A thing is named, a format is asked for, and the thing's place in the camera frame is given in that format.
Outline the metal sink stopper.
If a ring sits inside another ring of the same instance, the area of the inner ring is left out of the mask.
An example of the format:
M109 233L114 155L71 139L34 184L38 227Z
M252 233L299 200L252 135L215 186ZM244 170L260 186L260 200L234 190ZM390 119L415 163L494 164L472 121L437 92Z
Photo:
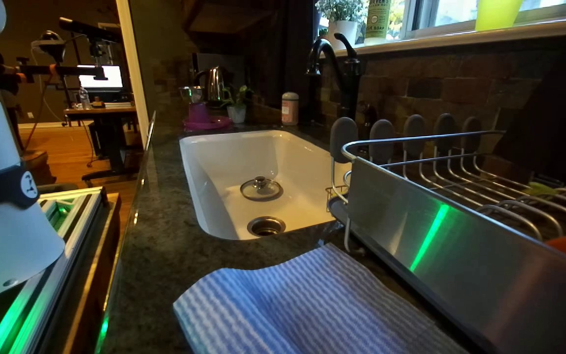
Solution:
M284 194L284 186L270 176L254 176L240 186L248 200L274 200Z

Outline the white ceramic sink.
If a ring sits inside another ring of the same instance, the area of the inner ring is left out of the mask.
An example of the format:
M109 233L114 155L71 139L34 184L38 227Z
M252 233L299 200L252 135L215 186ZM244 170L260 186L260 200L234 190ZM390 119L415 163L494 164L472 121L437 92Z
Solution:
M223 239L260 239L333 222L329 186L348 163L285 129L179 139L199 225Z

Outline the sink drain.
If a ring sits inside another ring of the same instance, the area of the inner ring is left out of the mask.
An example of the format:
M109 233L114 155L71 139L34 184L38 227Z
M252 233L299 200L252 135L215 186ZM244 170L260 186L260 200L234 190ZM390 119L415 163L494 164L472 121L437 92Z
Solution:
M252 235L280 235L284 233L287 223L276 216L258 216L248 222L248 231Z

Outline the orange label pill bottle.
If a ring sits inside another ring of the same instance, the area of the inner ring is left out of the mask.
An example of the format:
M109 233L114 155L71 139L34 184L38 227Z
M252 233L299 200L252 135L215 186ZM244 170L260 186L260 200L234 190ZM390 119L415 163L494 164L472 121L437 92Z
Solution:
M299 94L284 92L282 94L282 123L295 125L299 121Z

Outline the green leafy plant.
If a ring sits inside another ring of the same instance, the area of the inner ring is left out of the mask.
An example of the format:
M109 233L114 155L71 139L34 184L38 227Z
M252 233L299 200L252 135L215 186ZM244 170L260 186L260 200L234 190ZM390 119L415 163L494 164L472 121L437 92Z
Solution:
M252 100L252 88L248 84L242 84L238 88L234 86L227 88L227 100L225 100L227 113L236 125L246 121L250 100Z

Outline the purple plate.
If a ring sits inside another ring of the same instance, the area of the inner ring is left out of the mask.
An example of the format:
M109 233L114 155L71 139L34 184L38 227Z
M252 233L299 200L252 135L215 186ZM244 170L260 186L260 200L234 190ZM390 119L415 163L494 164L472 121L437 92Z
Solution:
M183 129L189 133L228 131L234 123L228 115L213 115L205 102L191 104Z

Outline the blue striped dish cloth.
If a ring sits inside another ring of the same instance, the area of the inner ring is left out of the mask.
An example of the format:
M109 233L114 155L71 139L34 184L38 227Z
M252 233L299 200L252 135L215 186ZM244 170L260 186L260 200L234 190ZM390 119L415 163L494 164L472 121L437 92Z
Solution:
M260 269L217 269L173 310L195 354L466 354L337 245Z

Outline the dark bronze faucet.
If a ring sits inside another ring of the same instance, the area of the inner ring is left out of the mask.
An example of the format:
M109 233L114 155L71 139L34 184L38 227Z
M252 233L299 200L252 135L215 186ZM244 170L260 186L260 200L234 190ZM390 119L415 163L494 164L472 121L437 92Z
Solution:
M360 56L358 56L354 45L348 41L348 37L344 33L337 31L335 37L344 45L346 60L339 62L331 41L325 37L317 37L311 43L309 64L307 64L305 72L309 76L319 76L321 74L321 56L327 56L327 60L335 68L337 84L340 88L339 113L354 117L356 109L358 109L362 62L360 62Z

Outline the white flower pot plant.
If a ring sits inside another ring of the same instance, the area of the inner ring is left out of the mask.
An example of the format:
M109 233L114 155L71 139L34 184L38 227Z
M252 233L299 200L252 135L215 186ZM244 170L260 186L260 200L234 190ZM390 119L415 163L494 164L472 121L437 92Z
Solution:
M327 19L327 39L333 45L339 45L339 33L356 43L364 0L317 0L315 7Z

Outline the green dish soap bottle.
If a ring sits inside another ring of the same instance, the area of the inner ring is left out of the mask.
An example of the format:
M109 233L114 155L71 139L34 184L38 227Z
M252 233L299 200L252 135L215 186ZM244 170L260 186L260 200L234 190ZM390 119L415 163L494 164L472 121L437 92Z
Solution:
M390 35L392 0L370 0L366 35L370 39L386 39Z

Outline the stainless steel dish rack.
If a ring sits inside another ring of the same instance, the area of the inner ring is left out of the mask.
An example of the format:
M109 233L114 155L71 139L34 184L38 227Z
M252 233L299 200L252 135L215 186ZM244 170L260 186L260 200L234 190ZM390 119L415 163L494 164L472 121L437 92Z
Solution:
M392 267L476 347L566 354L566 184L531 196L535 180L484 164L496 135L478 117L413 113L362 133L342 115L331 155L348 163L331 188L346 231Z

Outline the desk with monitor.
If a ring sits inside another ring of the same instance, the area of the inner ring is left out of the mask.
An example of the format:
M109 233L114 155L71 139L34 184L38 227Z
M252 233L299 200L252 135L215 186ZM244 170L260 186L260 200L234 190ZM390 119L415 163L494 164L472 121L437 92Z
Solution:
M59 27L71 33L71 43L85 37L89 43L91 62L77 60L65 64L67 41L57 31L48 31L34 45L52 54L50 64L20 62L20 70L28 80L36 74L57 78L65 94L65 119L89 119L91 145L99 159L107 159L105 170L87 172L83 180L91 184L95 178L132 176L138 164L130 164L128 157L134 145L126 141L124 127L138 123L136 104L130 82L124 78L126 64L113 60L113 45L122 43L118 29L105 29L67 15L59 17Z

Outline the yellow brush in rack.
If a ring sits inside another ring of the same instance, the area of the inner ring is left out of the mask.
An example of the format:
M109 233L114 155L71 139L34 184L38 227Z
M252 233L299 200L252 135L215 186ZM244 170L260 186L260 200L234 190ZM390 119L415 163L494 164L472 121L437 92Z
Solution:
M543 184L543 182L529 182L525 186L525 190L531 194L531 196L557 196L559 190L555 186L549 186L549 184Z

